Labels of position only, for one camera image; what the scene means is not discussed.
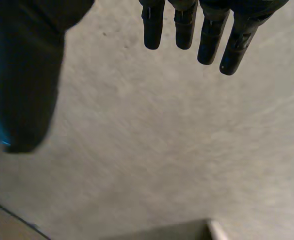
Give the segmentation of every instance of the concrete floor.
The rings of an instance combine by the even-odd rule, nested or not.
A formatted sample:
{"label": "concrete floor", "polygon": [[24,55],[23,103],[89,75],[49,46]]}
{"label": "concrete floor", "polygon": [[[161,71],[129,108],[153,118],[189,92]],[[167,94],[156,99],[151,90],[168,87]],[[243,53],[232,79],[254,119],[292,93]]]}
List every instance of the concrete floor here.
{"label": "concrete floor", "polygon": [[35,155],[0,151],[1,202],[54,240],[192,239],[207,217],[232,240],[294,239],[294,0],[233,76],[231,17],[203,66],[201,11],[186,51],[170,4],[144,48],[140,11],[101,0],[69,32],[52,134]]}

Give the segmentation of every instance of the black robotic finger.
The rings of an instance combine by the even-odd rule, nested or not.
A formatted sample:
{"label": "black robotic finger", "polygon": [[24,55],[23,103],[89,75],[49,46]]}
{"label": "black robotic finger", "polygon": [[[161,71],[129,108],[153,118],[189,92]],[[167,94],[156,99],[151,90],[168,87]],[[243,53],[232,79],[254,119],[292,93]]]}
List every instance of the black robotic finger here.
{"label": "black robotic finger", "polygon": [[234,74],[258,27],[284,6],[288,0],[229,0],[234,24],[223,55],[220,71]]}
{"label": "black robotic finger", "polygon": [[205,18],[202,25],[197,59],[201,64],[209,65],[212,64],[216,56],[230,9],[227,6],[224,6],[224,8],[211,8],[207,5],[202,5],[202,7]]}
{"label": "black robotic finger", "polygon": [[178,10],[175,12],[176,25],[176,44],[180,49],[186,50],[191,47],[193,32],[195,28],[198,0],[187,10]]}
{"label": "black robotic finger", "polygon": [[144,43],[146,48],[155,50],[159,47],[163,25],[165,0],[144,0],[141,17],[144,25]]}
{"label": "black robotic finger", "polygon": [[237,71],[258,27],[271,15],[247,17],[238,13],[234,14],[234,24],[220,64],[221,73],[233,75]]}

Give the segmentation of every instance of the gray floor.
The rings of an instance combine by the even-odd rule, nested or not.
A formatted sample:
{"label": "gray floor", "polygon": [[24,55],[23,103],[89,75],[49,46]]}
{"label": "gray floor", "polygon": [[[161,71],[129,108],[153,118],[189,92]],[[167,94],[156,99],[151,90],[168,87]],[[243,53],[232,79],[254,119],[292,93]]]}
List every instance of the gray floor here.
{"label": "gray floor", "polygon": [[294,0],[231,77],[232,18],[203,66],[200,11],[182,51],[167,4],[150,51],[140,10],[101,0],[69,32],[52,134],[35,155],[0,151],[2,203],[56,240],[192,239],[207,217],[232,240],[294,239]]}

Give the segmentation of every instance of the robotic hand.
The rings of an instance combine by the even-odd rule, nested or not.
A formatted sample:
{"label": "robotic hand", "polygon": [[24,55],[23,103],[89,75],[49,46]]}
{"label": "robotic hand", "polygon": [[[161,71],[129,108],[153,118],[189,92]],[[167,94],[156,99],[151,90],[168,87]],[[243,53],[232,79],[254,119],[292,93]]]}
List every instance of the robotic hand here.
{"label": "robotic hand", "polygon": [[[139,0],[143,6],[144,43],[155,50],[160,45],[163,11],[166,0]],[[190,48],[195,26],[198,0],[168,0],[176,9],[176,44]],[[234,12],[234,24],[220,64],[220,71],[234,74],[250,45],[258,27],[289,0],[199,0],[204,22],[198,51],[201,64],[212,64],[230,12]]]}
{"label": "robotic hand", "polygon": [[[145,45],[157,49],[165,0],[143,5]],[[169,0],[176,42],[191,46],[198,0]],[[231,75],[258,26],[288,0],[200,0],[205,20],[198,60],[211,64],[230,9],[235,22],[220,70]],[[45,138],[55,109],[66,31],[94,0],[0,0],[0,141],[9,153],[32,152]]]}

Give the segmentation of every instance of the floor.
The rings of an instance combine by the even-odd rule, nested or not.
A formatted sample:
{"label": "floor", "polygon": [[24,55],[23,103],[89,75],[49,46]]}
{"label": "floor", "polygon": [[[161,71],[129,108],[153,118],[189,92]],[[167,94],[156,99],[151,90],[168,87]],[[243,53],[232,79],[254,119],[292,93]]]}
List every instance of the floor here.
{"label": "floor", "polygon": [[46,240],[0,208],[0,240]]}
{"label": "floor", "polygon": [[100,0],[67,36],[50,137],[0,150],[0,200],[54,240],[294,239],[294,0],[260,27],[238,72],[175,46],[143,46],[141,6]]}

